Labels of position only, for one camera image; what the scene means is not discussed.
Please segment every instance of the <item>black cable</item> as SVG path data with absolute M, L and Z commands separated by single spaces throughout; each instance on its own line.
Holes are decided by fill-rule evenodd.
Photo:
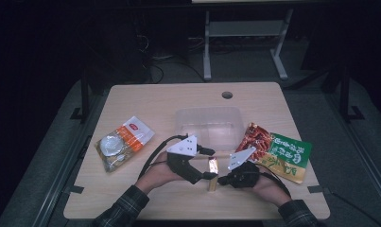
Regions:
M 174 136 L 171 136 L 169 138 L 167 138 L 165 141 L 163 141 L 163 143 L 161 143 L 160 146 L 158 146 L 152 153 L 151 155 L 149 155 L 147 161 L 145 162 L 144 166 L 143 166 L 143 169 L 141 170 L 140 174 L 139 174 L 139 177 L 138 179 L 140 179 L 141 177 L 143 177 L 143 175 L 147 172 L 148 168 L 151 166 L 151 162 L 152 160 L 154 160 L 154 158 L 158 155 L 158 153 L 166 146 L 166 144 L 173 140 L 173 139 L 185 139 L 187 138 L 188 136 L 187 135 L 174 135 Z
M 243 44 L 242 42 L 238 41 L 240 39 L 240 37 L 229 37 L 229 41 L 226 41 L 225 43 L 231 45 L 235 50 L 241 50 L 243 49 Z
M 198 42 L 196 44 L 192 44 L 191 46 L 189 46 L 189 52 L 201 49 L 205 46 L 204 38 L 196 37 L 196 38 L 191 39 L 190 41 L 193 42 L 193 40 L 200 40 L 200 42 Z
M 66 223 L 63 225 L 63 227 L 66 227 L 68 223 L 69 223 L 69 219 L 66 220 Z
M 350 201 L 347 201 L 346 199 L 344 199 L 343 197 L 341 197 L 339 194 L 335 193 L 335 192 L 331 192 L 332 195 L 334 195 L 335 197 L 337 197 L 338 199 L 340 199 L 341 201 L 344 201 L 346 204 L 354 207 L 354 209 L 356 209 L 357 211 L 359 211 L 360 213 L 362 213 L 363 215 L 367 216 L 367 218 L 369 218 L 370 220 L 372 220 L 373 222 L 375 222 L 378 226 L 381 226 L 381 223 L 376 220 L 374 217 L 372 217 L 370 214 L 368 214 L 367 212 L 365 212 L 363 209 L 359 208 L 358 206 L 352 204 Z
M 267 168 L 261 164 L 256 164 L 256 165 L 266 168 L 270 172 L 270 174 L 268 174 L 267 172 L 262 172 L 262 173 L 260 173 L 260 175 L 274 181 L 291 198 L 290 191 L 287 189 L 286 185 L 282 182 L 282 180 L 274 172 L 272 172 L 272 170 L 270 170 L 269 168 Z
M 176 62 L 159 62 L 159 64 L 182 64 L 182 65 L 187 66 L 190 69 L 192 69 L 199 76 L 199 78 L 201 78 L 202 81 L 204 81 L 204 77 L 193 66 L 191 66 L 190 64 L 187 64 L 187 63 L 184 63 L 184 62 L 179 62 L 179 61 L 176 61 Z
M 154 68 L 157 68 L 158 70 L 160 70 L 161 77 L 157 81 L 154 81 L 154 78 L 152 77 L 152 74 L 151 74 L 151 77 L 150 77 L 152 83 L 154 83 L 154 84 L 160 83 L 163 80 L 164 75 L 165 75 L 164 74 L 164 70 L 161 67 L 158 67 L 157 65 L 154 65 L 154 64 L 151 64 L 149 67 L 154 67 Z
M 215 55 L 226 55 L 235 52 L 235 47 L 233 44 L 229 44 L 226 40 L 220 39 L 210 42 L 210 52 Z
M 150 164 L 149 166 L 155 166 L 155 165 L 158 165 L 158 164 L 161 164 L 161 163 L 166 163 L 166 162 L 167 162 L 167 160 L 166 161 L 161 161 L 161 162 L 155 162 L 155 163 Z

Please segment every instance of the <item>food package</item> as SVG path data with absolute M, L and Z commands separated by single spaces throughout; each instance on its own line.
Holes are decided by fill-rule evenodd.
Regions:
M 278 176 L 302 183 L 312 145 L 271 133 L 250 123 L 236 152 L 255 147 L 249 160 L 262 165 Z
M 126 163 L 153 135 L 154 131 L 133 116 L 118 129 L 104 136 L 95 147 L 105 171 L 113 172 Z
M 208 158 L 208 167 L 210 169 L 210 172 L 217 174 L 217 158 L 216 157 Z M 210 180 L 208 184 L 208 191 L 210 192 L 216 191 L 217 178 L 218 176 Z

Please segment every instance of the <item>wire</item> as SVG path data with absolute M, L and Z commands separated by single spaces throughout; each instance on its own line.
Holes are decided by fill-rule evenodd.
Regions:
M 216 55 L 226 55 L 236 50 L 234 44 L 229 44 L 225 39 L 216 39 L 216 41 L 210 42 L 210 49 L 211 53 Z
M 341 201 L 345 202 L 346 204 L 354 207 L 354 209 L 356 209 L 357 211 L 359 211 L 361 214 L 365 215 L 367 218 L 369 218 L 370 220 L 372 220 L 373 222 L 375 222 L 378 226 L 381 226 L 381 223 L 376 220 L 374 217 L 372 217 L 370 214 L 368 214 L 367 212 L 365 212 L 363 209 L 359 208 L 358 206 L 352 204 L 350 201 L 347 201 L 346 199 L 344 199 L 343 197 L 341 197 L 338 193 L 335 193 L 335 192 L 331 192 L 330 193 L 337 197 L 338 199 L 340 199 Z
M 147 38 L 147 36 L 144 36 L 144 35 L 137 35 L 137 38 L 139 38 L 139 40 L 141 39 L 145 39 L 145 43 L 146 43 L 146 46 L 143 48 L 143 49 L 139 49 L 141 52 L 145 53 L 146 50 L 148 49 L 148 46 L 149 46 L 149 39 Z
M 167 161 L 155 162 L 155 163 L 150 164 L 149 166 L 156 166 L 158 164 L 162 164 L 162 163 L 166 163 L 166 162 Z
M 69 223 L 69 220 L 70 220 L 70 219 L 66 220 L 66 223 L 63 225 L 63 227 L 66 227 L 66 226 L 67 226 L 67 224 Z
M 187 135 L 174 135 L 174 136 L 171 136 L 169 138 L 167 138 L 165 141 L 163 141 L 163 143 L 161 143 L 160 146 L 158 146 L 152 153 L 151 155 L 149 155 L 146 163 L 144 164 L 143 166 L 143 169 L 141 170 L 140 174 L 139 174 L 139 177 L 138 179 L 140 179 L 141 177 L 143 177 L 143 175 L 147 172 L 148 168 L 150 166 L 152 166 L 151 162 L 152 160 L 154 160 L 154 158 L 157 156 L 157 154 L 166 146 L 166 144 L 171 141 L 171 140 L 174 140 L 174 139 L 185 139 L 187 138 Z
M 198 50 L 200 48 L 203 48 L 204 47 L 204 38 L 201 38 L 201 37 L 195 37 L 195 38 L 188 38 L 189 41 L 193 42 L 195 40 L 199 40 L 198 43 L 196 44 L 192 44 L 191 46 L 189 46 L 189 51 L 192 52 L 192 51 L 195 51 L 195 50 Z
M 168 55 L 164 55 L 160 57 L 153 56 L 152 59 L 154 59 L 155 61 L 164 61 L 164 60 L 172 59 L 173 57 L 174 55 L 168 54 Z
M 190 69 L 192 69 L 199 76 L 199 78 L 202 79 L 202 81 L 205 81 L 203 76 L 193 66 L 191 66 L 190 64 L 187 64 L 187 63 L 184 63 L 184 62 L 180 62 L 180 61 L 175 61 L 175 62 L 159 62 L 158 64 L 182 64 L 182 65 L 187 66 Z
M 261 172 L 260 175 L 264 176 L 266 178 L 269 178 L 272 181 L 274 181 L 291 198 L 290 191 L 287 189 L 286 185 L 282 182 L 282 180 L 274 172 L 272 172 L 268 167 L 265 167 L 265 166 L 263 166 L 261 164 L 256 164 L 256 165 L 257 166 L 262 166 L 262 167 L 266 168 L 270 172 L 270 174 L 268 174 L 267 172 Z
M 161 72 L 161 77 L 160 77 L 160 79 L 158 79 L 157 81 L 154 81 L 154 78 L 152 77 L 152 74 L 151 74 L 151 76 L 150 76 L 151 83 L 154 83 L 154 84 L 158 84 L 158 83 L 160 83 L 160 82 L 163 80 L 164 75 L 165 75 L 165 74 L 164 74 L 164 70 L 163 70 L 162 68 L 158 67 L 157 65 L 153 65 L 153 64 L 151 64 L 149 67 L 157 68 L 157 69 Z

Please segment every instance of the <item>dark floor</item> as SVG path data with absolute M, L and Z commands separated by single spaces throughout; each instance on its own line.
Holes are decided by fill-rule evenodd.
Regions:
M 92 50 L 86 48 L 83 50 L 83 42 L 78 40 L 77 36 L 80 26 L 89 21 L 89 18 L 92 18 L 89 12 L 74 10 L 72 5 L 66 5 L 63 1 L 55 1 L 52 4 L 46 1 L 0 1 L 0 216 L 9 203 L 0 226 L 27 226 L 33 223 L 49 183 L 53 182 L 58 166 L 63 163 L 63 152 L 73 147 L 75 139 L 72 138 L 79 134 L 78 131 L 83 130 L 91 134 L 97 120 L 96 113 L 102 110 L 105 96 L 98 95 L 96 101 L 92 99 L 91 108 L 95 112 L 92 123 L 83 126 L 79 120 L 69 120 L 73 110 L 80 107 L 78 81 L 84 72 L 81 56 L 83 53 L 87 57 L 92 55 Z M 215 49 L 212 58 L 213 82 L 277 81 L 282 86 L 287 86 L 305 78 L 312 71 L 300 68 L 310 40 L 295 41 L 293 39 L 295 37 L 297 35 L 288 38 L 282 53 L 286 70 L 290 75 L 288 81 L 280 81 L 277 78 L 269 56 L 268 50 L 272 47 L 274 40 L 256 39 L 251 43 L 246 40 L 237 40 L 235 44 L 225 44 L 223 49 Z M 200 78 L 202 72 L 200 50 L 185 48 L 186 52 L 187 50 L 188 55 L 184 57 L 183 49 L 180 48 L 173 53 L 173 59 L 154 61 L 154 65 L 158 67 L 151 67 L 153 81 L 159 80 L 164 72 L 161 83 L 204 82 Z M 328 141 L 327 144 L 318 148 L 320 152 L 316 151 L 311 158 L 313 165 L 320 160 L 321 166 L 327 166 L 327 168 L 330 166 L 334 169 L 333 171 L 341 171 L 343 179 L 355 177 L 356 181 L 364 180 L 362 183 L 357 183 L 355 187 L 345 186 L 341 178 L 336 177 L 336 174 L 334 176 L 333 171 L 324 171 L 323 167 L 321 171 L 316 170 L 319 181 L 330 186 L 332 190 L 342 192 L 344 196 L 350 192 L 352 197 L 348 199 L 352 199 L 353 196 L 370 195 L 369 200 L 361 199 L 358 203 L 369 211 L 375 211 L 372 214 L 381 220 L 379 193 L 381 187 L 370 180 L 371 176 L 368 174 L 370 170 L 363 167 L 365 164 L 359 161 L 361 155 L 355 149 L 361 146 L 354 143 L 351 139 L 353 136 L 349 135 L 349 127 L 352 126 L 357 137 L 361 139 L 363 147 L 369 150 L 378 172 L 381 173 L 381 112 L 378 112 L 381 110 L 381 104 L 378 101 L 381 97 L 378 98 L 379 94 L 372 93 L 375 84 L 381 87 L 381 82 L 373 83 L 381 79 L 381 54 L 378 54 L 378 51 L 375 48 L 372 50 L 375 58 L 370 58 L 369 69 L 366 67 L 362 70 L 369 74 L 365 78 L 370 79 L 355 77 L 355 80 L 364 84 L 364 87 L 354 80 L 351 85 L 350 104 L 357 105 L 362 110 L 367 118 L 366 121 L 353 121 L 346 126 L 342 126 L 341 120 L 338 123 L 336 111 L 331 109 L 332 99 L 335 100 L 335 105 L 338 105 L 338 92 L 329 98 L 322 93 L 320 85 L 323 77 L 313 81 L 300 92 L 285 91 L 285 95 L 304 140 L 322 144 L 319 138 L 324 131 L 327 132 L 325 138 L 337 138 L 334 139 L 336 140 L 334 144 L 336 148 L 342 149 L 338 152 L 339 156 L 328 159 L 329 154 L 325 152 L 325 149 L 331 144 L 329 142 L 331 140 L 325 140 Z M 153 53 L 160 58 L 168 54 L 171 52 Z M 366 58 L 358 58 L 358 60 L 361 62 Z M 91 61 L 99 61 L 99 59 L 92 55 Z M 379 66 L 371 67 L 372 62 L 378 62 Z M 309 100 L 308 105 L 311 105 L 308 108 L 309 111 L 301 111 L 303 102 L 306 100 Z M 53 156 L 52 159 L 44 158 L 39 150 L 49 148 L 55 148 L 52 149 L 53 151 L 63 150 L 63 152 Z M 342 156 L 341 152 L 353 155 Z M 55 212 L 50 215 L 49 225 L 84 225 L 86 221 L 68 221 L 61 216 L 63 200 L 66 198 L 67 195 L 61 194 Z M 371 226 L 372 222 L 362 218 L 358 212 L 353 213 L 354 211 L 346 209 L 344 204 L 333 197 L 328 196 L 327 200 L 331 211 L 336 211 L 328 220 L 328 223 L 332 224 L 330 226 L 353 225 L 350 224 L 354 223 L 351 219 L 367 221 L 361 220 L 354 226 Z M 265 224 L 267 226 L 280 225 L 280 223 Z

